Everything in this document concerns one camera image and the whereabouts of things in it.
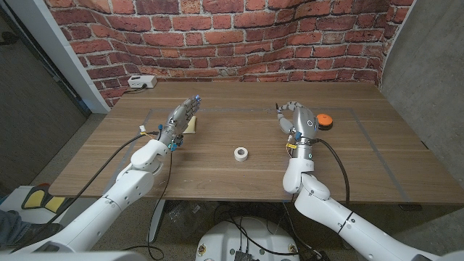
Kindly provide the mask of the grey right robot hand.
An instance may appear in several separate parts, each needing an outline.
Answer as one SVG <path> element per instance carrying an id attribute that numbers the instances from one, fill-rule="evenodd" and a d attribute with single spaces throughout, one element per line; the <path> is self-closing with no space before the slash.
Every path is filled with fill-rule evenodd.
<path id="1" fill-rule="evenodd" d="M 289 135 L 287 152 L 291 158 L 312 159 L 312 145 L 318 131 L 318 120 L 312 111 L 297 101 L 275 105 L 281 130 Z"/>

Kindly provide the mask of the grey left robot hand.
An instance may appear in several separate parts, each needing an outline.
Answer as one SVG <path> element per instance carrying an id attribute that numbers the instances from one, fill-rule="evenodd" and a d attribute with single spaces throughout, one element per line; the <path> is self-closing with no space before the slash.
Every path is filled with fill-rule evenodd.
<path id="1" fill-rule="evenodd" d="M 198 111 L 201 102 L 200 95 L 195 95 L 177 106 L 167 117 L 167 121 L 159 133 L 158 140 L 173 151 L 182 144 L 183 132 L 189 121 Z"/>

